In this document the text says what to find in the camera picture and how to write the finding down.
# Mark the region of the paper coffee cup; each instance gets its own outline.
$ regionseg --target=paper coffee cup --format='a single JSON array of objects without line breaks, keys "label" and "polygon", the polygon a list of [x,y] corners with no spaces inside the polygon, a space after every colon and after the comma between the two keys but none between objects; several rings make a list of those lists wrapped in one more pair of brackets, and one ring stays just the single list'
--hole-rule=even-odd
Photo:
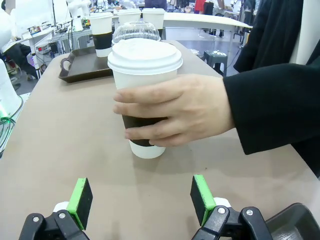
[{"label": "paper coffee cup", "polygon": [[139,21],[141,18],[141,11],[139,8],[121,9],[118,12],[120,25],[127,22]]},{"label": "paper coffee cup", "polygon": [[143,21],[153,24],[158,29],[160,37],[164,28],[165,12],[162,8],[144,8],[142,10]]},{"label": "paper coffee cup", "polygon": [[111,12],[93,13],[89,17],[95,52],[100,58],[111,52],[112,17]]},{"label": "paper coffee cup", "polygon": [[[145,38],[120,40],[113,45],[108,66],[117,89],[152,85],[174,79],[183,64],[181,52],[173,45]],[[166,118],[122,116],[125,128],[153,125]],[[165,147],[151,146],[149,139],[130,140],[132,152],[143,159],[160,156]]]}]

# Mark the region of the person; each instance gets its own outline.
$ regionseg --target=person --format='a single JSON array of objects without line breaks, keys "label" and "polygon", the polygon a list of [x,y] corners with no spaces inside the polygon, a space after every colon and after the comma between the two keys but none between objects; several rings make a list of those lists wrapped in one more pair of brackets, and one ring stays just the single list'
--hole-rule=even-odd
[{"label": "person", "polygon": [[[273,2],[274,9],[278,11],[277,4],[282,1]],[[304,10],[319,9],[310,7],[308,4],[311,2],[304,1]],[[287,62],[272,64],[272,58],[279,58],[274,54],[279,49],[273,49],[270,55],[265,52],[267,55],[264,57],[257,46],[257,39],[265,37],[264,29],[253,27],[251,34],[257,32],[249,42],[252,41],[254,47],[251,46],[251,51],[245,54],[250,61],[243,64],[245,70],[242,73],[224,78],[183,75],[155,85],[118,90],[114,97],[117,103],[113,111],[116,114],[139,118],[168,117],[154,125],[126,129],[125,137],[150,139],[152,145],[169,147],[236,128],[245,154],[292,144],[319,177],[320,32],[309,31],[312,25],[319,28],[319,21],[308,17],[311,14],[304,12],[300,19],[303,23],[300,31],[306,34],[303,37],[308,41],[296,38],[300,54],[295,54],[295,51],[292,54],[296,55],[297,62],[308,56],[306,64],[288,63],[288,49],[282,42],[279,46],[284,48],[284,55],[280,54],[280,60]],[[279,26],[278,29],[272,24],[267,26],[275,31],[281,30]],[[258,59],[253,57],[254,51],[256,56],[259,55]]]},{"label": "person", "polygon": [[167,0],[145,0],[144,7],[149,9],[164,9],[167,11]]},{"label": "person", "polygon": [[1,53],[17,64],[21,70],[27,73],[27,79],[32,80],[33,78],[38,79],[36,69],[28,63],[27,55],[31,53],[31,48],[21,43],[15,43],[18,39],[16,37],[16,26],[15,20],[11,14],[11,9],[6,9],[6,0],[3,0],[1,8],[10,15],[11,24],[12,24],[12,39],[1,48]]}]

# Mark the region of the chair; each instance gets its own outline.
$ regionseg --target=chair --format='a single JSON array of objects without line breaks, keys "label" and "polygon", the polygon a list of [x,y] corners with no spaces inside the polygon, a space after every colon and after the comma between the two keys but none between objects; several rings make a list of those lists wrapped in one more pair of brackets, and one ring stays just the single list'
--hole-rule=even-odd
[{"label": "chair", "polygon": [[[217,73],[222,75],[223,77],[227,76],[227,64],[228,64],[228,56],[227,54],[220,51],[204,51],[204,59],[206,63],[213,68]],[[220,66],[223,64],[223,72],[220,70]]]}]

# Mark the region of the black sleeve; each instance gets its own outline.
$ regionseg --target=black sleeve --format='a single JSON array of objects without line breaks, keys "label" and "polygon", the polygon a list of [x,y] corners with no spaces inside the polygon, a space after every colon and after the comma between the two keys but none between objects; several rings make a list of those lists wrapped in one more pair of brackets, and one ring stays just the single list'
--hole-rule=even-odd
[{"label": "black sleeve", "polygon": [[235,70],[239,73],[252,70],[259,45],[265,31],[266,23],[269,17],[271,1],[264,1],[260,6],[260,11],[254,21],[254,26],[251,29],[248,42],[243,47],[235,65]]},{"label": "black sleeve", "polygon": [[245,154],[320,136],[320,56],[223,80]]}]

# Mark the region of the white figure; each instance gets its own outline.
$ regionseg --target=white figure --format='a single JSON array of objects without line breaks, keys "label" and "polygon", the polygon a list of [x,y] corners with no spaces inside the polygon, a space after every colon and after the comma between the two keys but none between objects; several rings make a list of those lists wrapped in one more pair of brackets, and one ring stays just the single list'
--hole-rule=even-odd
[{"label": "white figure", "polygon": [[[10,16],[0,11],[0,49],[11,39]],[[0,59],[0,117],[11,117],[21,105],[21,99],[11,84],[5,63]]]},{"label": "white figure", "polygon": [[84,17],[87,17],[90,15],[90,10],[89,10],[89,6],[90,6],[91,2],[90,0],[82,0],[81,1],[81,9],[82,9],[82,13]]},{"label": "white figure", "polygon": [[[90,0],[66,0],[68,3],[68,10],[73,20],[73,31],[80,32],[83,30],[81,19],[83,16],[89,16]],[[78,17],[78,10],[82,9],[82,16]]]}]

